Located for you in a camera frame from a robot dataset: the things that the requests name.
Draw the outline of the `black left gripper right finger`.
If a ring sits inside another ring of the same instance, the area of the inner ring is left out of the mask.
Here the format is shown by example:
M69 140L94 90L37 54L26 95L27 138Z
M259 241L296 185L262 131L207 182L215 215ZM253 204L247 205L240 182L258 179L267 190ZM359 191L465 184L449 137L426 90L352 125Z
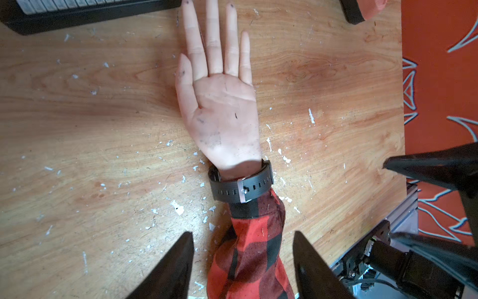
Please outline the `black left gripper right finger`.
M293 240L296 283L300 299L353 299L304 234Z

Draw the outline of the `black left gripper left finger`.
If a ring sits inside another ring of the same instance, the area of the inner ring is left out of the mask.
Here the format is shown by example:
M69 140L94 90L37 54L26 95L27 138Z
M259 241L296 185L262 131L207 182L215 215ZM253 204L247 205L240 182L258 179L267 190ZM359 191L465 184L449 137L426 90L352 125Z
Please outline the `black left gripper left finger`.
M193 258L193 235L184 232L127 299L186 299Z

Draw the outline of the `red black plaid sleeve arm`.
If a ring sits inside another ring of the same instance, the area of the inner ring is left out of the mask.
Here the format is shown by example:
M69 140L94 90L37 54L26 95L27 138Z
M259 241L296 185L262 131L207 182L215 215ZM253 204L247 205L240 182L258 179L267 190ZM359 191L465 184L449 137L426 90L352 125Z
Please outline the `red black plaid sleeve arm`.
M270 189L245 204L229 204L232 222L214 254L207 278L210 299L292 299L280 259L286 211Z

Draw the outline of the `black wrist watch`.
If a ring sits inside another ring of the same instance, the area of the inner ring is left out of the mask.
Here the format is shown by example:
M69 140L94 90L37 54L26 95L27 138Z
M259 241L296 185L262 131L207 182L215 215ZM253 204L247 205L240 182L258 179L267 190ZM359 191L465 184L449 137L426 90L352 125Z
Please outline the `black wrist watch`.
M215 166L209 168L208 177L214 200L227 204L249 203L269 192L274 184L269 160L262 160L260 171L248 177L226 181Z

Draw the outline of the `mannequin hand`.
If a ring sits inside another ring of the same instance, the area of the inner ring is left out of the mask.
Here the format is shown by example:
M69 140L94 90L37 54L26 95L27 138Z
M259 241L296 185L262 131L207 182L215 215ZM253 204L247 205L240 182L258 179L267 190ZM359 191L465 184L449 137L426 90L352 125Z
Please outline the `mannequin hand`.
M185 127L201 152L226 181L246 178L262 168L250 36L238 31L237 9L207 1L205 32L193 1L181 5L186 54L176 71L176 93Z

